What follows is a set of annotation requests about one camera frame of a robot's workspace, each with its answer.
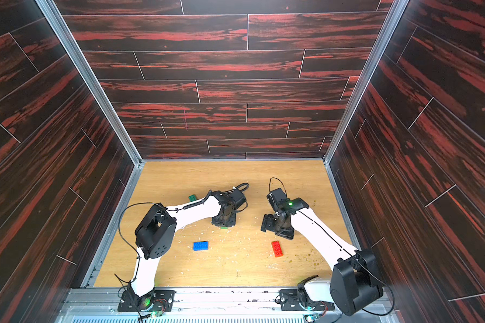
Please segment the red 2x4 lego brick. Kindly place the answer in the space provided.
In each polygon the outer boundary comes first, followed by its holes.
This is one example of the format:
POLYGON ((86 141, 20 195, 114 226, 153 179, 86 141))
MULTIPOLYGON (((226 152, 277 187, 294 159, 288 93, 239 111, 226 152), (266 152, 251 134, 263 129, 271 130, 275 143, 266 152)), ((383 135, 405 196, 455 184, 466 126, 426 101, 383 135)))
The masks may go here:
POLYGON ((273 254, 276 258, 284 256, 280 242, 273 241, 271 245, 272 245, 273 254))

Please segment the blue 2x4 lego brick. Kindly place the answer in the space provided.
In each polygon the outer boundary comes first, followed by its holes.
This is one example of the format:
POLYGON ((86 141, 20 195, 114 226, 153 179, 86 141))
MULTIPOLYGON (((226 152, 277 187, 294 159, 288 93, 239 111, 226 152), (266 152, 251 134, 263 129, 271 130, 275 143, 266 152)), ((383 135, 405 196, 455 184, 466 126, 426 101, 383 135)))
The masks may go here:
POLYGON ((202 241, 202 242, 194 242, 193 243, 193 250, 194 251, 205 251, 209 249, 209 242, 202 241))

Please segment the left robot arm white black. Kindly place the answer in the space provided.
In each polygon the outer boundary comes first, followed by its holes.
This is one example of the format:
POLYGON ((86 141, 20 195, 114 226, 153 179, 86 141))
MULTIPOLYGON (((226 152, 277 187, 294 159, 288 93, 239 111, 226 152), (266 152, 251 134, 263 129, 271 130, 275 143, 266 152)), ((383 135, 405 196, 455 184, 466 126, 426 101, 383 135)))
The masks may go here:
POLYGON ((207 218, 216 227, 233 227, 237 213, 246 204, 247 199, 238 188, 210 191, 201 200, 178 206, 153 204, 135 231, 137 265, 131 282, 133 293, 141 297, 153 291, 160 258, 171 249, 178 230, 207 218))

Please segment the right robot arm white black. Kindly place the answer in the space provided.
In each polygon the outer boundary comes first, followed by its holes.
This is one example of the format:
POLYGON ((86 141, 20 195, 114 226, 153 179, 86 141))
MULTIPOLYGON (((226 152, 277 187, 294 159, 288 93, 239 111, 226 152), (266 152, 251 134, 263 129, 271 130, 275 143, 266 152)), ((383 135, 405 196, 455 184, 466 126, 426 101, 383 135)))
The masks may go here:
POLYGON ((330 230, 304 200, 289 199, 281 188, 269 192, 267 199, 273 214, 264 216, 261 230, 272 231, 289 240, 299 232, 332 271, 329 279, 314 275, 302 280, 291 296, 282 291, 283 310, 289 310, 287 304, 291 302, 306 310, 320 310, 320 306, 326 304, 328 310, 337 308, 344 315, 352 316, 383 296, 385 283, 371 250, 358 250, 347 243, 330 230))

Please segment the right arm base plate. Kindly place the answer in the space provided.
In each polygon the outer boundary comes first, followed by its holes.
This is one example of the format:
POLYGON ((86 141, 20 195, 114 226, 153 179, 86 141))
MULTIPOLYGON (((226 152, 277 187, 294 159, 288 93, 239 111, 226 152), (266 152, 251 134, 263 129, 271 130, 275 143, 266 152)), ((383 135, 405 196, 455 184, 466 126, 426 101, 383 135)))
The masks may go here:
POLYGON ((313 301, 303 290, 280 289, 275 298, 282 311, 334 311, 334 303, 328 301, 313 301))

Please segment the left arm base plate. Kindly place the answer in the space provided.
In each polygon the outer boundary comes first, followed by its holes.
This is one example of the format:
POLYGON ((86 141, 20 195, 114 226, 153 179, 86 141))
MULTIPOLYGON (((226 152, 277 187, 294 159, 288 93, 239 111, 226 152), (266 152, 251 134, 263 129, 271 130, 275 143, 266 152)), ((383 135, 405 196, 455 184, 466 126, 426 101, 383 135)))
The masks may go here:
POLYGON ((172 289, 154 289, 144 296, 137 296, 128 289, 122 293, 118 312, 170 312, 174 303, 176 291, 172 289))

